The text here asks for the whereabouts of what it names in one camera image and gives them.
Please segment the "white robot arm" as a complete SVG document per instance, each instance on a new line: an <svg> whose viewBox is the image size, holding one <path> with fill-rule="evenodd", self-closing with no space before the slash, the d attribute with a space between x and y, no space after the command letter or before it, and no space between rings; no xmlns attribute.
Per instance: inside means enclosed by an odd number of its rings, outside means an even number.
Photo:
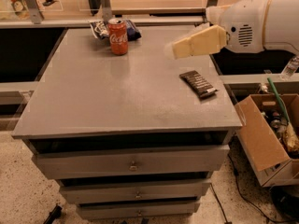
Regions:
<svg viewBox="0 0 299 224"><path fill-rule="evenodd" d="M208 7L207 22L165 46L173 59L285 50L299 54L299 0L240 0Z"/></svg>

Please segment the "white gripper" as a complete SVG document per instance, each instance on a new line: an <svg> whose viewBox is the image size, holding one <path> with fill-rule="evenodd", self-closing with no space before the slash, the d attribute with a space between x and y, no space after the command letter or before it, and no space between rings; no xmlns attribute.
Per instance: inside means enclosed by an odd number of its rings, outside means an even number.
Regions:
<svg viewBox="0 0 299 224"><path fill-rule="evenodd" d="M231 6L207 7L206 19L214 25L200 25L169 42L164 54L176 60L215 54L225 46L234 53L259 53L267 4L268 0L241 0Z"/></svg>

